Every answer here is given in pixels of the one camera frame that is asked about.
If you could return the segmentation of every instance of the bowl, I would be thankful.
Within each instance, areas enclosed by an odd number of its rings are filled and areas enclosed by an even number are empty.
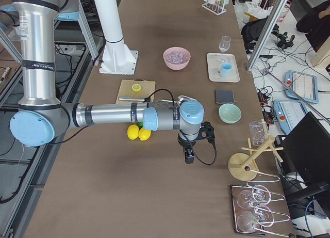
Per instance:
[[[169,56],[172,55],[172,59],[177,61],[183,61],[181,63],[171,63],[168,61]],[[180,70],[185,68],[189,61],[190,61],[190,53],[185,48],[181,47],[171,47],[164,51],[163,53],[163,59],[167,67],[169,67],[172,70]]]
[[[219,107],[219,117],[225,123],[236,123],[242,117],[241,110],[234,104],[223,104]]]

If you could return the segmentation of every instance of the blue and white device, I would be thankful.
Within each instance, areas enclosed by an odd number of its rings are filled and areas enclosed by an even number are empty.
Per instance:
[[[274,100],[274,112],[281,130],[288,135],[308,111],[299,100]]]
[[[284,82],[300,97],[311,103],[319,102],[318,82],[315,75],[289,70]],[[289,98],[297,99],[289,90],[285,90]]]

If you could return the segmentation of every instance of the blue joint cap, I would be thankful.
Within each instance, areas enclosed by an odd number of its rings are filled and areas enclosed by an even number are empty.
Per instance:
[[[41,114],[21,110],[10,119],[10,130],[14,137],[27,146],[40,146],[55,137],[53,125]]]
[[[6,4],[3,6],[0,6],[0,10],[6,11],[6,12],[16,12],[16,8],[14,8],[11,4]]]
[[[77,20],[79,20],[79,11],[78,12],[62,12],[55,19],[61,20],[61,21],[77,21]]]
[[[181,117],[190,124],[200,124],[204,119],[204,107],[196,100],[188,100],[180,107]]]
[[[2,31],[7,31],[7,30],[8,30],[8,27],[7,27],[5,24],[0,23],[0,29],[1,29]]]
[[[158,115],[153,107],[143,110],[143,127],[146,130],[156,131],[158,129]]]

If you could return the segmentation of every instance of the person's hand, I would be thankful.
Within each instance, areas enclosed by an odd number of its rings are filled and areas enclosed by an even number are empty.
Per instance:
[[[321,11],[319,13],[319,19],[321,19],[321,18],[323,18],[323,17],[325,17],[327,15],[330,15],[330,6],[328,6],[327,9],[325,9],[324,11]]]

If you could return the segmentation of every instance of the brown table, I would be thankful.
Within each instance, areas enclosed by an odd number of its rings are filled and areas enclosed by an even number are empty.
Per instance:
[[[234,237],[229,185],[242,183],[227,169],[228,158],[247,146],[249,122],[261,119],[234,9],[216,16],[202,0],[122,0],[120,17],[126,44],[139,50],[134,76],[99,74],[94,68],[81,97],[85,104],[116,101],[122,79],[156,81],[175,96],[198,99],[205,119],[215,128],[218,160],[208,167],[197,160],[184,163],[177,131],[153,132],[147,141],[128,140],[128,124],[97,125],[62,145],[25,237]],[[232,38],[229,53],[236,57],[239,83],[208,79],[206,54],[218,53],[222,35]],[[166,67],[163,51],[182,46],[191,53],[178,72]],[[218,116],[215,89],[232,89],[242,119],[225,124]],[[157,93],[155,100],[168,98]],[[207,141],[195,150],[205,161],[213,158]],[[274,158],[257,159],[261,171],[276,173]],[[282,191],[280,184],[271,190]],[[274,205],[287,212],[284,201]],[[293,231],[290,223],[272,229]]]

